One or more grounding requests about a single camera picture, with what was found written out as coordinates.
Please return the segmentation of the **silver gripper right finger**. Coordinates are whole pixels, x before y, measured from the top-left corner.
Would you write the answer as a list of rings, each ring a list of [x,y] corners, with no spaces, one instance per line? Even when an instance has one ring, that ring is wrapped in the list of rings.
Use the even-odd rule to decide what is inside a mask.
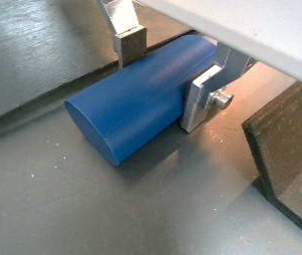
[[[188,132],[193,132],[205,121],[212,107],[221,110],[229,107],[233,94],[225,87],[241,78],[256,63],[247,54],[217,43],[212,65],[193,79],[187,93],[181,127]]]

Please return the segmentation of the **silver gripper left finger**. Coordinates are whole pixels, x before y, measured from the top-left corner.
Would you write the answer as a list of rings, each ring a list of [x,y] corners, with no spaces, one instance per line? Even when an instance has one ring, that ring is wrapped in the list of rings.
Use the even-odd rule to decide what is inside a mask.
[[[133,0],[97,0],[110,29],[122,69],[148,52],[148,28],[141,25]]]

